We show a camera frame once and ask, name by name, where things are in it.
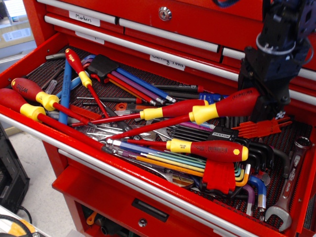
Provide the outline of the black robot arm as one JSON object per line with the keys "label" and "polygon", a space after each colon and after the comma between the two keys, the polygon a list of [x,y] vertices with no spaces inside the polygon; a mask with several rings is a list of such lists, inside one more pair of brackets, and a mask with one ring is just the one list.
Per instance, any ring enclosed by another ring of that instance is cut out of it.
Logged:
{"label": "black robot arm", "polygon": [[257,47],[244,50],[238,91],[212,105],[215,117],[275,118],[290,103],[290,81],[313,58],[308,36],[316,30],[314,0],[266,0],[263,12]]}

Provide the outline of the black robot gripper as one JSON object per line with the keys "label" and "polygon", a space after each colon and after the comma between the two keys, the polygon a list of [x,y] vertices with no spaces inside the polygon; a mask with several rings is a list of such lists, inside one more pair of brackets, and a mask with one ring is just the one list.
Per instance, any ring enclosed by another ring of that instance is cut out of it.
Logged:
{"label": "black robot gripper", "polygon": [[290,100],[289,83],[298,76],[306,62],[309,49],[308,45],[299,45],[290,53],[273,55],[250,46],[245,48],[237,89],[240,91],[256,88],[262,94],[256,100],[250,121],[260,122],[285,117],[284,106],[276,101]]}

